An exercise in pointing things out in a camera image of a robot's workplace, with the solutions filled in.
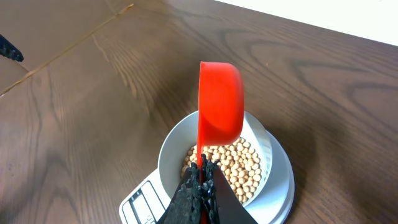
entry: white bowl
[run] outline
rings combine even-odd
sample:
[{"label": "white bowl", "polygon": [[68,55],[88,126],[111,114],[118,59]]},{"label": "white bowl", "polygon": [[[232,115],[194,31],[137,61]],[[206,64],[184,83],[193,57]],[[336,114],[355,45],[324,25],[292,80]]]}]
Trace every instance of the white bowl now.
[{"label": "white bowl", "polygon": [[[169,198],[180,182],[182,164],[187,151],[197,143],[198,112],[194,112],[182,119],[167,135],[160,150],[157,167],[160,181]],[[243,206],[252,202],[265,186],[272,167],[272,149],[268,134],[262,124],[248,112],[244,112],[243,129],[241,133],[251,147],[256,150],[260,158],[261,180],[254,195]]]}]

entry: white wall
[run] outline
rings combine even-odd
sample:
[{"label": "white wall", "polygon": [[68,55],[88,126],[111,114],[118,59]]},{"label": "white wall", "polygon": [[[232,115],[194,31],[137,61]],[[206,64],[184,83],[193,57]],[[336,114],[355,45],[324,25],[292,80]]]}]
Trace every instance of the white wall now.
[{"label": "white wall", "polygon": [[398,45],[398,0],[218,0]]}]

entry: red spoon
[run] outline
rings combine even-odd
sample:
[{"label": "red spoon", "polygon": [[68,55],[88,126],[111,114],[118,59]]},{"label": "red spoon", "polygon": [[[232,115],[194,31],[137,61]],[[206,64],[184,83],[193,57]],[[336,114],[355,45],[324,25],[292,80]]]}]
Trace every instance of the red spoon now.
[{"label": "red spoon", "polygon": [[231,144],[243,126],[243,82],[229,63],[202,62],[199,76],[198,166],[203,146]]}]

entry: bowl of beans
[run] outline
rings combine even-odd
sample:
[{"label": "bowl of beans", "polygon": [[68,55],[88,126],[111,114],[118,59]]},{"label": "bowl of beans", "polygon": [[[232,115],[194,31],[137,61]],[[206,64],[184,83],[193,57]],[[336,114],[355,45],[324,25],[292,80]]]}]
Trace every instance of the bowl of beans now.
[{"label": "bowl of beans", "polygon": [[[162,186],[171,199],[183,172],[197,162],[198,112],[181,120],[166,137],[158,168]],[[262,124],[245,112],[241,137],[224,146],[205,146],[207,159],[218,163],[236,198],[245,207],[265,186],[272,167],[272,149]]]}]

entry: white kitchen scale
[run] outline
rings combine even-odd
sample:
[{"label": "white kitchen scale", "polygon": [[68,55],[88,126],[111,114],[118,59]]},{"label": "white kitchen scale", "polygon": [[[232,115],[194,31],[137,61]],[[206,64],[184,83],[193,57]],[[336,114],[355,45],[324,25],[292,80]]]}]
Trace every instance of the white kitchen scale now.
[{"label": "white kitchen scale", "polygon": [[[280,224],[293,204],[293,170],[282,146],[271,133],[267,134],[272,147],[272,169],[262,191],[245,209],[258,223]],[[169,203],[156,169],[122,201],[119,215],[123,224],[156,223]]]}]

